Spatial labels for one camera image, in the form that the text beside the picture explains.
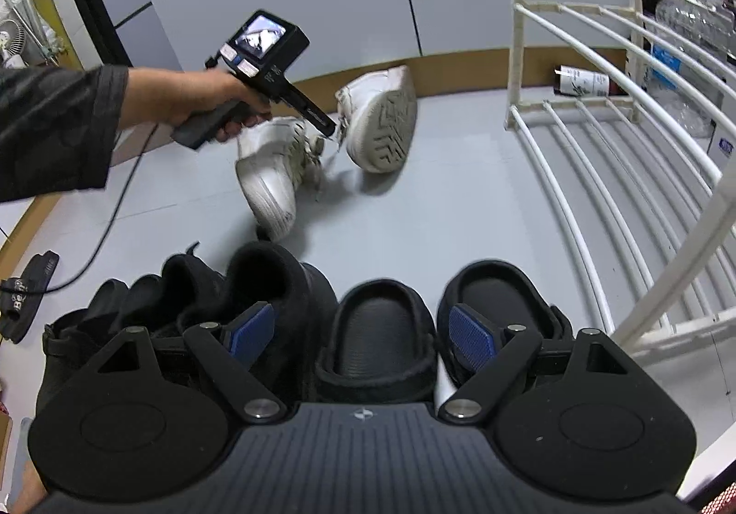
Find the left forearm dark sleeve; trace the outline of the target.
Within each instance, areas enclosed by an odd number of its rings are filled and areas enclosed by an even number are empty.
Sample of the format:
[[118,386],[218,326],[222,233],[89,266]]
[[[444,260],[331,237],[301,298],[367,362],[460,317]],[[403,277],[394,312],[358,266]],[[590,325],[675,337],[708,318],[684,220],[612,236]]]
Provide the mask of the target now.
[[1,71],[1,200],[102,189],[115,148],[128,69]]

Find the person's left hand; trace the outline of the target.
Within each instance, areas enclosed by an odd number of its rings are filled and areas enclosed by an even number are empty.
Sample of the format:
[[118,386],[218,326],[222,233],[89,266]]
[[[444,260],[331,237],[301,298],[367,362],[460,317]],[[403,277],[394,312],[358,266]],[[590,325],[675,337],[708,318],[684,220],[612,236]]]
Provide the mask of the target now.
[[216,133],[223,143],[236,138],[242,128],[252,128],[272,118],[270,102],[219,69],[176,72],[157,68],[130,68],[123,96],[119,130],[139,124],[178,127],[195,112],[207,112],[230,101],[245,102],[252,110],[245,122],[227,123]]

